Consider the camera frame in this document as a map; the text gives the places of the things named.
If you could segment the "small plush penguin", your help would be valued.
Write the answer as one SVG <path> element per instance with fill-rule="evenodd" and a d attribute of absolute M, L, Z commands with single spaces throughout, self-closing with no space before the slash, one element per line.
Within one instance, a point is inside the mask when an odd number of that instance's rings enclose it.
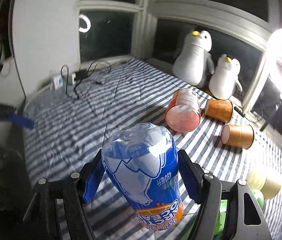
<path fill-rule="evenodd" d="M 231 59 L 226 54 L 218 58 L 214 74 L 209 81 L 211 94 L 219 100 L 228 100 L 235 87 L 243 92 L 242 85 L 238 79 L 241 65 L 237 59 Z"/>

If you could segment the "far brown paper cup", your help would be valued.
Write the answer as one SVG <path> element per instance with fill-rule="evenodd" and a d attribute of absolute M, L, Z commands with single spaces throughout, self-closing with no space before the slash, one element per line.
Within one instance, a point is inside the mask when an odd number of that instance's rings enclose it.
<path fill-rule="evenodd" d="M 207 117 L 216 119 L 227 124 L 232 119 L 233 110 L 234 107 L 232 102 L 209 99 L 207 100 L 204 109 L 204 114 Z"/>

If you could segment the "large plush penguin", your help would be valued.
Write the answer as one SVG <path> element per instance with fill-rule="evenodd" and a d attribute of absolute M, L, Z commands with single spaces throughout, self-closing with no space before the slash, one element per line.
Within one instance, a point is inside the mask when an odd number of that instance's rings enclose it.
<path fill-rule="evenodd" d="M 204 87 L 207 78 L 215 71 L 211 49 L 212 37 L 208 31 L 194 30 L 188 33 L 183 49 L 172 67 L 174 76 L 192 86 Z"/>

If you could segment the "brown paper cup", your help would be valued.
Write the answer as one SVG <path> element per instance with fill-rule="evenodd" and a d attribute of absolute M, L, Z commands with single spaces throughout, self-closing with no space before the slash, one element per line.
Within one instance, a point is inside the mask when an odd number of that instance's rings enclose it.
<path fill-rule="evenodd" d="M 233 110 L 234 107 L 232 102 L 209 99 L 207 100 L 204 109 L 204 114 L 207 117 L 216 119 L 227 124 L 232 119 Z"/>
<path fill-rule="evenodd" d="M 249 149 L 254 142 L 254 130 L 251 125 L 225 125 L 221 131 L 221 142 L 238 148 Z"/>

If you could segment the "orange pink plastic bottle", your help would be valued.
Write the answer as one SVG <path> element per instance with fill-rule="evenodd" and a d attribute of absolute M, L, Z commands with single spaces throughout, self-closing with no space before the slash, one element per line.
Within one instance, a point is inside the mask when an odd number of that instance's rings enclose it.
<path fill-rule="evenodd" d="M 194 131 L 200 120 L 197 94 L 189 88 L 182 88 L 174 93 L 165 112 L 167 125 L 175 132 L 187 133 Z"/>

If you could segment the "black light tripod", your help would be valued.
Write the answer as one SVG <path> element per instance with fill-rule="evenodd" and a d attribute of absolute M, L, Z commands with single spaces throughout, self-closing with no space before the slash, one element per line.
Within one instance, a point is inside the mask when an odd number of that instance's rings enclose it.
<path fill-rule="evenodd" d="M 279 99 L 276 102 L 270 112 L 266 113 L 264 109 L 265 104 L 263 104 L 261 107 L 260 115 L 254 116 L 254 119 L 249 119 L 248 113 L 244 113 L 238 106 L 234 106 L 234 111 L 236 111 L 241 117 L 245 118 L 251 124 L 259 126 L 260 132 L 263 132 L 271 124 L 271 122 L 274 123 L 273 129 L 275 129 L 279 113 L 282 112 L 282 99 Z"/>

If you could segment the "near brown paper cup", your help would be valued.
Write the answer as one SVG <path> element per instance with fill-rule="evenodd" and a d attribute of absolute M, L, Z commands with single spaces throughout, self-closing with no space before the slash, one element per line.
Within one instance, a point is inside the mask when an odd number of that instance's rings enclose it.
<path fill-rule="evenodd" d="M 249 149 L 254 142 L 254 130 L 251 125 L 225 125 L 221 131 L 221 142 L 238 148 Z"/>

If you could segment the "black power adapter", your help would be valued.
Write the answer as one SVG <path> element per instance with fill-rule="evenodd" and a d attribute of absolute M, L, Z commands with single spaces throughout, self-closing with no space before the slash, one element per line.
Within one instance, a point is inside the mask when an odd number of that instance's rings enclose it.
<path fill-rule="evenodd" d="M 80 81 L 87 78 L 87 70 L 78 70 L 75 72 L 75 81 Z"/>

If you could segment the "green plastic bottle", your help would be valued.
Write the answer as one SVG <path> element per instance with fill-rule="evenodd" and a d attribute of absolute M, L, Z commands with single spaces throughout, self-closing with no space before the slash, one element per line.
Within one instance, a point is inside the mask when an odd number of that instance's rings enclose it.
<path fill-rule="evenodd" d="M 263 206 L 261 191 L 234 185 L 230 198 L 221 201 L 213 239 L 269 238 Z"/>

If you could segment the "white power strip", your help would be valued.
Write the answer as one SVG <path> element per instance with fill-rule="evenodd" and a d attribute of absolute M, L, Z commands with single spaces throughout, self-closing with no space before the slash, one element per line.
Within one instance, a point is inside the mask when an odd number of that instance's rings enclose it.
<path fill-rule="evenodd" d="M 76 83 L 76 74 L 70 73 L 69 76 L 67 74 L 65 75 L 57 75 L 52 77 L 51 83 L 50 83 L 50 90 L 58 90 L 60 88 L 65 88 L 66 86 L 74 86 Z"/>

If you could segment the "blue label plastic bottle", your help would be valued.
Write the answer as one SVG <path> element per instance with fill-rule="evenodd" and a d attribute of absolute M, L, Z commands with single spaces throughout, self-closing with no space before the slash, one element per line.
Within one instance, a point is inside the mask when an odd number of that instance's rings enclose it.
<path fill-rule="evenodd" d="M 167 230 L 183 216 L 178 153 L 169 130 L 141 123 L 112 134 L 101 149 L 105 171 L 148 230 Z"/>

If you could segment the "blue white striped bedsheet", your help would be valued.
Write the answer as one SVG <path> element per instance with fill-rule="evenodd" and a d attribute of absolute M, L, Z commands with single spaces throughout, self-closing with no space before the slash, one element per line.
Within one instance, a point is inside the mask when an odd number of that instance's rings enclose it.
<path fill-rule="evenodd" d="M 34 121 L 24 131 L 26 168 L 31 184 L 40 178 L 60 180 L 91 161 L 117 130 L 142 122 L 165 125 L 165 111 L 173 94 L 187 84 L 151 65 L 130 60 L 121 66 L 94 73 L 77 89 L 46 90 L 25 109 Z M 245 178 L 255 167 L 277 172 L 282 181 L 282 150 L 269 137 L 255 131 L 253 146 L 241 150 L 223 145 L 222 123 L 202 118 L 192 132 L 174 133 L 178 148 L 192 161 L 221 180 Z M 180 187 L 184 216 L 166 231 L 142 227 L 126 199 L 108 177 L 86 207 L 97 239 L 185 239 L 198 205 Z M 264 205 L 264 216 L 273 239 L 282 239 L 282 187 Z"/>

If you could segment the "cream paper cup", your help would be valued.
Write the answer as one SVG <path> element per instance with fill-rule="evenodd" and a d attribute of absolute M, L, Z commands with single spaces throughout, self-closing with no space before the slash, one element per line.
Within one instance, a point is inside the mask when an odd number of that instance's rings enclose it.
<path fill-rule="evenodd" d="M 278 195 L 282 187 L 282 176 L 272 170 L 251 170 L 247 183 L 252 190 L 261 191 L 265 199 Z"/>

